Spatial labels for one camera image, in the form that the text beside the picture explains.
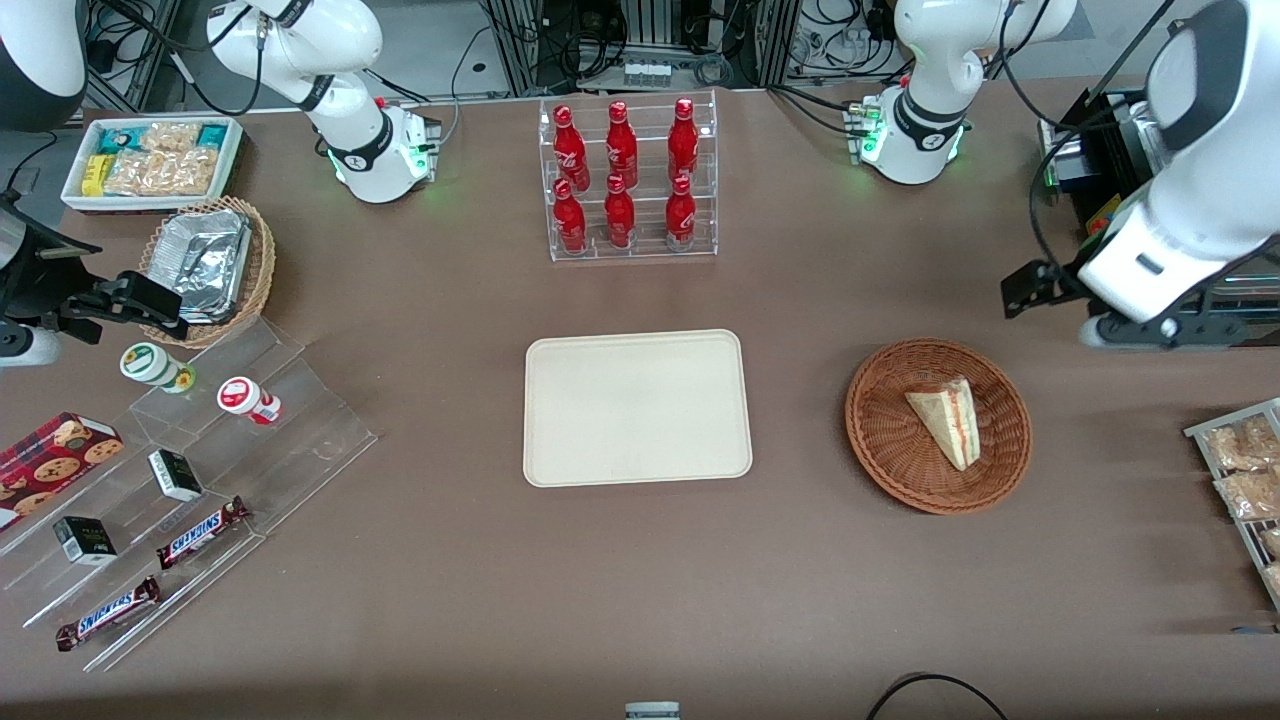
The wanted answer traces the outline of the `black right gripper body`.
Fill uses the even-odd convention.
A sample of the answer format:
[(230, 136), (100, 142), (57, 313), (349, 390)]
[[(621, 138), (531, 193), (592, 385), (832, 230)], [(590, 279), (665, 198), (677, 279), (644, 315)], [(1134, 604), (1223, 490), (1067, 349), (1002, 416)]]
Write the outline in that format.
[(97, 325), (64, 306), (93, 291), (99, 278), (81, 259), (101, 252), (100, 246), (69, 238), (20, 213), (3, 214), (1, 240), (5, 319), (44, 328)]

